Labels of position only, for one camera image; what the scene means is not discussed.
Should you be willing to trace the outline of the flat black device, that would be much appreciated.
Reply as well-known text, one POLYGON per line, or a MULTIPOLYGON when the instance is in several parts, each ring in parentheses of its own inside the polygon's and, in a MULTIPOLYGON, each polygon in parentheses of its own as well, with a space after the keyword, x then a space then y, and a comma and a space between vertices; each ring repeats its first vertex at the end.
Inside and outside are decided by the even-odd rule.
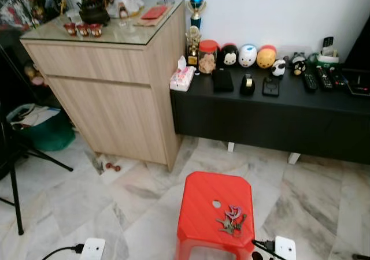
POLYGON ((368 80, 370 77, 369 70, 345 68, 342 75, 350 94, 356 96, 370 96, 370 81, 368 80))

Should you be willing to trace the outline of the black remote control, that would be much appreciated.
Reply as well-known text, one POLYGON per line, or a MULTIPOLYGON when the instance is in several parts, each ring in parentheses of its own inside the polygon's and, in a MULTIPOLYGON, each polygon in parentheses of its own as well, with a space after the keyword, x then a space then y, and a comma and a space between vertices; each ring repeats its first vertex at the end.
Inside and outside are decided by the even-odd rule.
POLYGON ((321 90, 323 91, 333 90, 334 84, 330 78, 330 74, 326 72, 326 70, 320 65, 316 67, 316 72, 321 90))
POLYGON ((343 75, 343 68, 340 66, 333 66, 328 73, 330 74, 331 82, 335 88, 344 88, 347 86, 347 80, 343 75))
POLYGON ((302 80, 304 88, 307 92, 315 92, 318 90, 318 80, 311 70, 306 70, 306 72, 303 72, 302 80))

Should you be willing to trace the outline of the white holder with handset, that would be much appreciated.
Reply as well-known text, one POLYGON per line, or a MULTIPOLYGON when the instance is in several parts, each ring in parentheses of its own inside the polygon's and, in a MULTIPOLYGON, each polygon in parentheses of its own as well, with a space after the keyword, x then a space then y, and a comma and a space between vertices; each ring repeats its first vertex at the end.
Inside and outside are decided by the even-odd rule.
POLYGON ((333 36, 326 36, 322 40, 322 46, 317 55, 317 61, 322 64, 338 64, 340 57, 338 50, 334 46, 335 38, 333 36))

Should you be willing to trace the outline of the small black figure toy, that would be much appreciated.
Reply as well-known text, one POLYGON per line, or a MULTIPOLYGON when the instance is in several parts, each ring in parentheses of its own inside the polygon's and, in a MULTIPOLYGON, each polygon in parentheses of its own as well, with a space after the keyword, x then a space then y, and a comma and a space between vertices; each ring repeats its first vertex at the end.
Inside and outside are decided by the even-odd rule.
POLYGON ((296 76, 303 75, 306 72, 306 54, 304 52, 295 52, 291 57, 291 67, 293 67, 293 74, 296 76))

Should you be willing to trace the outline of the black low console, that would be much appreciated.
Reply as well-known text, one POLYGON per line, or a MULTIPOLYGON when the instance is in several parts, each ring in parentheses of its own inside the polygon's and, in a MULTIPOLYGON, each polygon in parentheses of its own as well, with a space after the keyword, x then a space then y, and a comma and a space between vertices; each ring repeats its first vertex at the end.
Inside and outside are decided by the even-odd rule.
POLYGON ((229 68, 233 92, 214 93, 211 77, 196 76, 187 92, 170 91, 175 131, 196 138, 370 164, 370 99, 344 91, 307 92, 299 77, 280 79, 280 96, 263 96, 270 71, 229 68), (243 75, 256 81, 239 93, 243 75))

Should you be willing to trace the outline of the small black flat case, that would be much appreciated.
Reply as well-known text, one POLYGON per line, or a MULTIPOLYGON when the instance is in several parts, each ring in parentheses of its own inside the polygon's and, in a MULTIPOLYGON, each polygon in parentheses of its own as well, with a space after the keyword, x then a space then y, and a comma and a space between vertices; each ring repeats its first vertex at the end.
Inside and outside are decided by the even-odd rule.
POLYGON ((265 77, 262 81, 262 95, 272 97, 280 96, 280 80, 272 76, 265 77))

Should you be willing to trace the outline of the small panda toy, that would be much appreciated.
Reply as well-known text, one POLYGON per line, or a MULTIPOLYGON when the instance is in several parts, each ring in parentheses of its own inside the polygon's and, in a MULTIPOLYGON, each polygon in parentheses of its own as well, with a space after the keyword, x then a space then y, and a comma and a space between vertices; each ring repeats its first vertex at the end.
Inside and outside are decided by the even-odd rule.
POLYGON ((275 60, 274 64, 271 67, 272 76, 279 78, 283 77, 286 71, 286 67, 287 67, 286 60, 283 59, 275 60))

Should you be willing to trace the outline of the yellow bear plush toy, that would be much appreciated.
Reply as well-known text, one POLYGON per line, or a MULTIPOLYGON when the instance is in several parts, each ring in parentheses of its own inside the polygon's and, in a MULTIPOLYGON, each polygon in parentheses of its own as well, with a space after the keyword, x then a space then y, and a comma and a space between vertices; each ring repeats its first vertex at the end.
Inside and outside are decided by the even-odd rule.
POLYGON ((256 64, 259 68, 271 68, 276 60, 276 48, 273 45, 264 45, 258 49, 256 64))

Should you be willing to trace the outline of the black tape dispenser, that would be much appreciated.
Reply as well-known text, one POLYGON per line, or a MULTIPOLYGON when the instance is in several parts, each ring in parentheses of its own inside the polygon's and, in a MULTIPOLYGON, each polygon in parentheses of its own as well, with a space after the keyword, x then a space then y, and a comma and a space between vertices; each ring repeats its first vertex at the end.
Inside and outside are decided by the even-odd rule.
POLYGON ((255 91, 256 91, 256 81, 254 81, 252 75, 250 75, 249 73, 245 73, 240 83, 239 93, 241 95, 251 96, 254 94, 255 91))

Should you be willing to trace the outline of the white duck plush toy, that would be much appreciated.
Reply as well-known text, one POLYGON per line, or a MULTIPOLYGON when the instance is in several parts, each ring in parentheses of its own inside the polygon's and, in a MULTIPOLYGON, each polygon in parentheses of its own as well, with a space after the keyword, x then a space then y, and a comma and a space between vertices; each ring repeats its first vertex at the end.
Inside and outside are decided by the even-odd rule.
POLYGON ((257 58, 257 48, 254 45, 246 44, 239 48, 237 63, 244 67, 251 67, 257 58))

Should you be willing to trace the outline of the black wallet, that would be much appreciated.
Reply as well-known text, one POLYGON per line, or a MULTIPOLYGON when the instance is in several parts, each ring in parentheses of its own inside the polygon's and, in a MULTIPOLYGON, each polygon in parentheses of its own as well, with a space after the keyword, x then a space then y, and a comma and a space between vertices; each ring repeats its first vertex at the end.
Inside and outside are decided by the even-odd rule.
POLYGON ((231 72, 225 68, 217 68, 212 72, 212 89, 214 93, 233 92, 231 72))

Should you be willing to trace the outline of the black mouse plush toy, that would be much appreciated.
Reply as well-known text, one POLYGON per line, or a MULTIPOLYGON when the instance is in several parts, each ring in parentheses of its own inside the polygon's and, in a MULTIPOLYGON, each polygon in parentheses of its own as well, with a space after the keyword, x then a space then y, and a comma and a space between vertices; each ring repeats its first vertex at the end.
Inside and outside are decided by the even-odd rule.
POLYGON ((219 67, 230 67, 236 64, 238 59, 238 47, 235 43, 226 43, 220 47, 217 64, 219 67))

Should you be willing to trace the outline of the red lidded snack jar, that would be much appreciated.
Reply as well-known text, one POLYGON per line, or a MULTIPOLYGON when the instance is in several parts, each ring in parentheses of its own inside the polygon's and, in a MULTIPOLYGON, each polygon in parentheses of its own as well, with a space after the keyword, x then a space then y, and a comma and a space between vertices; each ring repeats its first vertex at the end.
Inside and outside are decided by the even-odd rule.
POLYGON ((214 40, 202 40, 198 44, 198 71, 202 75, 211 75, 217 66, 219 44, 214 40))

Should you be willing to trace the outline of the red plastic stool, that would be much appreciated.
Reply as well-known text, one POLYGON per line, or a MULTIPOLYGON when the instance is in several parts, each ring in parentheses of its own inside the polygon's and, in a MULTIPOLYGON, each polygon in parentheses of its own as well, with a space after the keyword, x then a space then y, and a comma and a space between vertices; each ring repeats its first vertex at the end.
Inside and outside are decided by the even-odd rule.
POLYGON ((177 223, 175 260, 189 260, 196 247, 232 253, 236 260, 251 260, 256 249, 252 187, 240 176, 195 171, 187 176, 177 223), (222 220, 230 205, 247 214, 240 236, 223 231, 222 220))

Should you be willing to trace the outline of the pink tissue pack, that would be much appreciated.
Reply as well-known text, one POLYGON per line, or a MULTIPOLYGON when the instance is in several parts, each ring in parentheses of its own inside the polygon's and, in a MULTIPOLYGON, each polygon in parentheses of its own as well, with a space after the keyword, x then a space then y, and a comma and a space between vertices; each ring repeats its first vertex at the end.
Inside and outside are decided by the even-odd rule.
POLYGON ((169 82, 169 89, 180 92, 187 92, 195 76, 196 67, 187 65, 187 59, 180 57, 177 61, 177 69, 169 82))

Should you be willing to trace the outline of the blue and gold trophy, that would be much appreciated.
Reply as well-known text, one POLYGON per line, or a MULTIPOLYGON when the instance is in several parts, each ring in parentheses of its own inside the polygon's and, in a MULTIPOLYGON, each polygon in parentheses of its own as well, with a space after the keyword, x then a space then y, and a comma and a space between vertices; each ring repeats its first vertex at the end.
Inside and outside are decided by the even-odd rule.
POLYGON ((200 29, 202 22, 202 12, 205 10, 207 3, 204 0, 190 0, 188 2, 188 9, 192 12, 190 17, 190 24, 192 27, 200 29))

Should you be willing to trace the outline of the red packet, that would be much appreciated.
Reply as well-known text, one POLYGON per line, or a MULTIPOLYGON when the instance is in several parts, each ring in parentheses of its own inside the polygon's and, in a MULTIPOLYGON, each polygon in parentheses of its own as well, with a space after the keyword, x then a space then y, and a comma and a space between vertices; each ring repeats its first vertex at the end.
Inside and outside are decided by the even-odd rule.
POLYGON ((158 20, 158 18, 162 17, 169 9, 169 5, 167 4, 160 4, 151 7, 146 13, 144 13, 140 20, 142 21, 150 21, 150 20, 158 20))

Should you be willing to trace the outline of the light wooden cabinet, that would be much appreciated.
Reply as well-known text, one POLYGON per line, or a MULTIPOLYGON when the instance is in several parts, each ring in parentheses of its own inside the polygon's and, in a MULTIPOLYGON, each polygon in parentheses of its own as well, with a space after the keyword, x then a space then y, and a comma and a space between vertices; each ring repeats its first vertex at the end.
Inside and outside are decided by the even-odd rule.
POLYGON ((71 36, 53 21, 20 40, 72 123, 96 154, 172 169, 170 78, 185 51, 187 4, 171 1, 153 27, 112 19, 101 36, 71 36))

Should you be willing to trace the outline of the white robed figurine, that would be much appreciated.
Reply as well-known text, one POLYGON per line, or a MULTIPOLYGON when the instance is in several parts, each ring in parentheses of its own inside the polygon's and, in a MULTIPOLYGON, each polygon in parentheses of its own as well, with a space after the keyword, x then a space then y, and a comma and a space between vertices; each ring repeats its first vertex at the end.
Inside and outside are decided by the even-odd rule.
POLYGON ((108 13, 110 17, 119 18, 122 9, 125 9, 129 16, 138 14, 145 6, 143 0, 109 0, 108 13))

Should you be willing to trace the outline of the black incense burner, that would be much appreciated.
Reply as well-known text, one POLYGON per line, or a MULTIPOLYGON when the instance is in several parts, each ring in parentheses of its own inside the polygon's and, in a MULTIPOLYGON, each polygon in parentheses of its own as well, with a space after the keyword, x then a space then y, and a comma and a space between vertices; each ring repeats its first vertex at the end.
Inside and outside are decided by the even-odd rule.
POLYGON ((79 7, 79 15, 82 22, 108 25, 110 17, 105 9, 104 0, 81 0, 77 3, 77 6, 79 7))

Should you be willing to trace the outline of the green bin with papers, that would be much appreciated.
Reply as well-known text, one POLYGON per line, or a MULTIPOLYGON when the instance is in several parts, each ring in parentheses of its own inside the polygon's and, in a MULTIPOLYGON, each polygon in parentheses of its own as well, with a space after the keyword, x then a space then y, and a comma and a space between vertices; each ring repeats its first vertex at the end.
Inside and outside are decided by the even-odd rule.
POLYGON ((6 115, 6 120, 40 151, 61 151, 76 138, 67 114, 55 107, 19 105, 6 115))

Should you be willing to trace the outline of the black folding chair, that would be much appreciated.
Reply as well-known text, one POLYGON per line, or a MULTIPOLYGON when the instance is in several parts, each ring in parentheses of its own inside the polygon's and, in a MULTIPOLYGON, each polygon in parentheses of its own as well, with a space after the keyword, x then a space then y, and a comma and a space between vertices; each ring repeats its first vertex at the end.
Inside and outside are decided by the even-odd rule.
POLYGON ((47 160, 68 171, 73 171, 71 166, 58 161, 57 159, 40 151, 29 141, 24 138, 4 117, 0 117, 0 173, 7 173, 10 176, 11 190, 13 199, 10 201, 0 197, 0 202, 13 206, 16 215, 16 225, 19 235, 24 234, 22 224, 22 214, 20 205, 19 185, 16 173, 16 162, 21 158, 37 157, 38 159, 47 160))

